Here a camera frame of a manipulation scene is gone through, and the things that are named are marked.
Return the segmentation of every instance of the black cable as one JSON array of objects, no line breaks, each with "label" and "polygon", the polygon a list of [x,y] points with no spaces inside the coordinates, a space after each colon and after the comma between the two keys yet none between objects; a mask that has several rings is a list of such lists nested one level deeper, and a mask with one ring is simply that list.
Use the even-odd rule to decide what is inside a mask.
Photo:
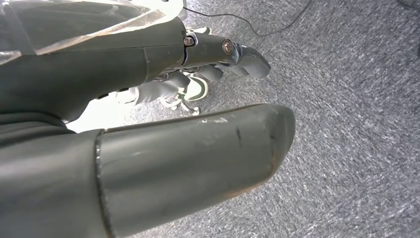
[{"label": "black cable", "polygon": [[302,11],[301,12],[299,12],[299,14],[295,17],[295,19],[292,21],[292,22],[290,22],[290,24],[288,24],[287,26],[285,26],[285,27],[283,27],[283,28],[281,28],[281,29],[278,29],[278,30],[275,30],[275,31],[272,31],[272,32],[269,32],[269,33],[266,33],[266,34],[259,34],[255,29],[254,29],[254,27],[252,26],[252,24],[247,20],[247,19],[245,19],[245,18],[243,18],[243,17],[240,17],[240,16],[237,16],[237,15],[235,15],[235,14],[231,14],[231,13],[224,13],[224,14],[213,14],[213,15],[211,15],[211,14],[204,14],[204,13],[201,13],[201,12],[198,12],[198,11],[194,11],[194,10],[191,10],[191,9],[189,9],[189,8],[186,8],[186,7],[184,7],[184,9],[185,10],[187,10],[187,11],[190,11],[190,12],[192,12],[192,13],[195,13],[195,14],[198,14],[198,15],[202,15],[202,16],[207,16],[207,17],[216,17],[216,16],[233,16],[233,17],[236,17],[236,18],[238,18],[238,19],[241,19],[241,20],[243,20],[243,21],[245,21],[250,27],[251,27],[251,30],[257,35],[257,36],[260,36],[260,37],[264,37],[264,36],[269,36],[269,35],[273,35],[273,34],[276,34],[276,33],[279,33],[279,32],[282,32],[282,31],[284,31],[284,30],[287,30],[288,28],[290,28],[293,24],[295,24],[295,22],[303,15],[303,13],[308,9],[308,7],[309,7],[309,5],[311,4],[311,2],[312,2],[312,0],[309,0],[308,1],[308,3],[306,4],[306,6],[302,9]]},{"label": "black cable", "polygon": [[399,5],[403,6],[406,9],[414,10],[414,11],[420,11],[420,7],[411,6],[408,3],[403,2],[402,0],[396,0],[396,1]]}]

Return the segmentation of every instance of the transparent plastic sheet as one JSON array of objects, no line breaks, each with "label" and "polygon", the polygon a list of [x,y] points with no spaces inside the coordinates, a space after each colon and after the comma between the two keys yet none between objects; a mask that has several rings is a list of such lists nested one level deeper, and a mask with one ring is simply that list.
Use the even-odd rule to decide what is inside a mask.
[{"label": "transparent plastic sheet", "polygon": [[[32,54],[49,54],[94,37],[171,21],[184,4],[183,0],[0,0],[0,3],[0,65],[26,54],[17,43],[22,45],[22,39],[27,40],[25,47],[29,46]],[[18,32],[19,28],[25,37]]]}]

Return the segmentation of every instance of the bolt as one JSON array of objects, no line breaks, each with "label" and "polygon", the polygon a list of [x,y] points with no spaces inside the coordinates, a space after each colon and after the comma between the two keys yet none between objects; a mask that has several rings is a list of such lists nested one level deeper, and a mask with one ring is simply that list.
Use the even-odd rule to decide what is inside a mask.
[{"label": "bolt", "polygon": [[233,50],[232,42],[230,40],[224,40],[223,51],[225,52],[225,54],[227,54],[228,56],[231,55],[232,50]]},{"label": "bolt", "polygon": [[190,36],[187,36],[184,38],[184,45],[185,46],[193,46],[194,45],[194,39]]}]

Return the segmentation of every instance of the gray cylindrical arm segment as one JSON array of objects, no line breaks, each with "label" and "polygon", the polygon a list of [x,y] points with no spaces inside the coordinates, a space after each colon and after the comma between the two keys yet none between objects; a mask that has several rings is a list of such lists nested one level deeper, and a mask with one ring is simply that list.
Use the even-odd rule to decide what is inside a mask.
[{"label": "gray cylindrical arm segment", "polygon": [[293,112],[259,105],[102,135],[99,178],[116,237],[217,204],[269,179],[294,136]]},{"label": "gray cylindrical arm segment", "polygon": [[32,139],[0,150],[0,237],[110,237],[99,200],[99,131]]}]

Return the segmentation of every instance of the white shoe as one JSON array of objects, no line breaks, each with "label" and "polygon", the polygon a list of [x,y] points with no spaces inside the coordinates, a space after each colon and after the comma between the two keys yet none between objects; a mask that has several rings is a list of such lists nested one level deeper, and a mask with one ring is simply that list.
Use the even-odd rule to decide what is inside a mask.
[{"label": "white shoe", "polygon": [[115,99],[120,104],[134,104],[138,98],[138,90],[136,88],[130,88],[127,91],[117,92]]},{"label": "white shoe", "polygon": [[186,88],[180,88],[180,97],[185,101],[197,101],[203,99],[209,93],[209,85],[202,79],[193,75],[188,75],[191,80]]}]

